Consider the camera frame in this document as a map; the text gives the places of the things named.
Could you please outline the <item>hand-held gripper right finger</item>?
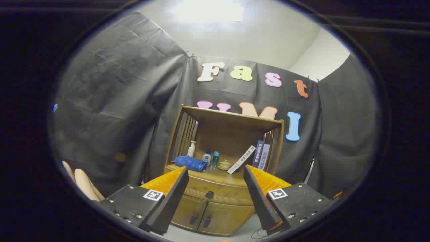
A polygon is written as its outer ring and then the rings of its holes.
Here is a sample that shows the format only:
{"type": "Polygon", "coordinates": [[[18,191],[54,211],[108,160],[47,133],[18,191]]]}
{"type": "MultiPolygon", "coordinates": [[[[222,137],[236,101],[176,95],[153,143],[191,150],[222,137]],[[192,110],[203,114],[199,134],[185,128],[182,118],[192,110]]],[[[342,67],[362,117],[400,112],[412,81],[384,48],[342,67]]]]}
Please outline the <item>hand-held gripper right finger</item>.
{"type": "Polygon", "coordinates": [[[335,202],[305,183],[289,184],[251,165],[244,168],[243,179],[268,235],[306,224],[335,202]]]}

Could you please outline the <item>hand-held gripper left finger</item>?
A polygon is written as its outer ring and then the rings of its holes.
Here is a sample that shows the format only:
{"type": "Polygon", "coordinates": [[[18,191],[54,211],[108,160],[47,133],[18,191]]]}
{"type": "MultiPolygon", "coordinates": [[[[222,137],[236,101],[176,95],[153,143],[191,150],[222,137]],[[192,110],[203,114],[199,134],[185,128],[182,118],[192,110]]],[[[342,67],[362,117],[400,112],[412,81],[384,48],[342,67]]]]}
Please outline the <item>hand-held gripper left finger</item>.
{"type": "Polygon", "coordinates": [[[189,182],[186,166],[143,185],[125,185],[100,202],[110,214],[140,229],[163,235],[189,182]]]}

